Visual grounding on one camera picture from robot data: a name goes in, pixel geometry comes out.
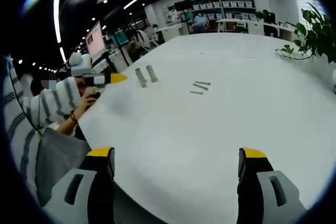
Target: storage box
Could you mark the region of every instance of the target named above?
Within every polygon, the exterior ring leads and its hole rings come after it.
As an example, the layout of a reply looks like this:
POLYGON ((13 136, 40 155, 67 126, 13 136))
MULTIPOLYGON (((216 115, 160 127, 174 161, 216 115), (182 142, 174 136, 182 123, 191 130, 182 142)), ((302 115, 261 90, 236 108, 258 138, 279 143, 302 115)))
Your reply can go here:
POLYGON ((215 14, 208 14, 209 20, 215 19, 215 14))
POLYGON ((252 8, 252 2, 245 2, 246 7, 252 8))
POLYGON ((223 7, 230 7, 229 1, 222 1, 223 7))
POLYGON ((237 4, 238 4, 238 7, 245 7, 245 4, 243 1, 238 1, 237 4))
POLYGON ((230 6, 231 7, 237 7, 237 2, 236 1, 230 1, 230 6))
POLYGON ((253 20, 253 21, 257 21, 257 17, 255 14, 250 14, 250 19, 253 20))
POLYGON ((216 19, 222 19, 223 18, 223 14, 221 13, 216 13, 216 19))
POLYGON ((226 18, 232 18, 232 13, 226 13, 226 14, 225 14, 225 17, 226 17, 226 18))
POLYGON ((248 13, 242 13, 243 19, 249 19, 248 13))
POLYGON ((214 8, 212 3, 206 3, 206 8, 214 8))
POLYGON ((219 2, 214 2, 213 4, 214 4, 214 7, 215 7, 215 8, 220 8, 220 7, 221 7, 221 5, 220 5, 219 2))

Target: white table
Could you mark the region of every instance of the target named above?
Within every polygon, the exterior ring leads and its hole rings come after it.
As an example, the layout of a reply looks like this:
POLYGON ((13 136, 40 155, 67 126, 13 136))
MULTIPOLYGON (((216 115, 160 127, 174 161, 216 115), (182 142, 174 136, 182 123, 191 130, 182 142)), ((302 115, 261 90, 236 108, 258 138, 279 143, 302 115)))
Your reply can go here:
POLYGON ((263 151, 309 208, 335 165, 336 96, 279 58, 285 41, 248 34, 177 37, 106 87, 79 124, 114 146, 116 182, 168 223, 235 223, 238 150, 263 151), (134 70, 159 79, 141 88, 134 70), (193 81, 211 82, 204 95, 193 81))
POLYGON ((284 26, 279 26, 275 24, 269 24, 269 23, 264 23, 264 22, 258 22, 258 21, 253 21, 253 20, 246 20, 246 19, 237 19, 237 18, 222 18, 216 21, 218 23, 218 32, 220 32, 220 24, 223 24, 223 30, 225 30, 225 23, 227 22, 239 22, 239 23, 247 23, 250 25, 256 25, 256 26, 262 26, 262 30, 264 31, 264 26, 270 26, 274 27, 278 30, 279 38, 285 39, 288 41, 293 41, 293 36, 294 36, 294 28, 292 27, 284 27, 284 26))
POLYGON ((176 38, 181 35, 188 35, 187 23, 178 23, 172 26, 167 26, 160 28, 155 31, 156 33, 162 32, 163 38, 165 42, 176 38))

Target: potted plant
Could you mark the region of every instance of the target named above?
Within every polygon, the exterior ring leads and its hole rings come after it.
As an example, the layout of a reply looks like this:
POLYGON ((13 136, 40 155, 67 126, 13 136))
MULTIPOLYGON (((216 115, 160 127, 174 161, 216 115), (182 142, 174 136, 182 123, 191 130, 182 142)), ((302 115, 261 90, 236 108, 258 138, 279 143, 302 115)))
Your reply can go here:
POLYGON ((311 10, 301 9, 305 25, 297 23, 294 31, 298 39, 293 42, 298 50, 286 44, 276 49, 276 52, 287 59, 307 60, 301 66, 308 67, 309 72, 334 86, 332 75, 336 68, 336 28, 327 15, 321 15, 314 6, 309 5, 311 10))
POLYGON ((269 16, 269 12, 267 10, 263 10, 262 12, 255 12, 255 15, 258 21, 264 21, 269 16))

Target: office chair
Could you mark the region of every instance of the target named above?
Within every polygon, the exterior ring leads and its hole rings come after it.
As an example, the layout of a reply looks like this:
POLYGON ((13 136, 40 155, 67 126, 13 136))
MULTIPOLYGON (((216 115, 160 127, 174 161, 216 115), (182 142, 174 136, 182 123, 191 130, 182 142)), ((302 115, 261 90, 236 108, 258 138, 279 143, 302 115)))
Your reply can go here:
POLYGON ((142 30, 136 31, 136 40, 147 52, 151 50, 151 42, 155 44, 155 47, 159 46, 159 44, 154 39, 150 40, 148 35, 142 30))
POLYGON ((238 33, 247 33, 247 24, 245 22, 237 22, 235 31, 238 33))

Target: person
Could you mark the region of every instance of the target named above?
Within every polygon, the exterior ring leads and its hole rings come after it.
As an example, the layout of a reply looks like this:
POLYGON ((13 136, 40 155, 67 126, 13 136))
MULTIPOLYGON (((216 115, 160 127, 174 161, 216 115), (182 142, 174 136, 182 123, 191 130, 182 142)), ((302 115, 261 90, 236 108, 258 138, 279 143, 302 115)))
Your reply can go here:
POLYGON ((3 82, 4 123, 14 164, 37 200, 36 159, 42 129, 59 120, 82 103, 78 85, 83 78, 70 77, 52 90, 43 89, 33 98, 24 97, 10 56, 0 57, 6 65, 3 82))
POLYGON ((203 33, 209 27, 209 20, 203 13, 198 13, 194 19, 194 30, 195 33, 203 33))
POLYGON ((78 120, 85 113, 87 107, 94 105, 95 102, 97 101, 96 98, 91 97, 91 95, 93 94, 94 94, 93 90, 90 90, 87 93, 85 93, 82 96, 83 98, 82 103, 74 111, 72 111, 70 115, 65 115, 64 116, 65 120, 54 122, 48 127, 60 133, 71 135, 81 140, 86 140, 80 127, 78 127, 78 120))
POLYGON ((180 12, 178 12, 175 7, 171 7, 169 10, 169 15, 172 20, 172 24, 178 24, 181 22, 180 20, 180 12))

